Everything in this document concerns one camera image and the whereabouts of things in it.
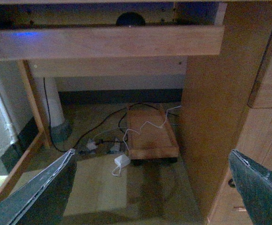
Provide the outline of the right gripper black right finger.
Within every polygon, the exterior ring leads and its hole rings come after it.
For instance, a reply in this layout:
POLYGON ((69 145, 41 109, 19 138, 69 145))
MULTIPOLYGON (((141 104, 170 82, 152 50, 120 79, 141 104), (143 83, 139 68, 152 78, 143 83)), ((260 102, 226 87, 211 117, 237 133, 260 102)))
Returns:
POLYGON ((228 157, 232 179, 255 225, 272 225, 272 171, 232 150, 228 157))

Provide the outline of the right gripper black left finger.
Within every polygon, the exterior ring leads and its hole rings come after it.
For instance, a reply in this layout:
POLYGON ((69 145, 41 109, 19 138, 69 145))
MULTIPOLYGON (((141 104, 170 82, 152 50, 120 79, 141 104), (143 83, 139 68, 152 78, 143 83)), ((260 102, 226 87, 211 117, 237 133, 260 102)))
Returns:
POLYGON ((77 169, 74 149, 0 202, 0 225, 58 225, 77 169))

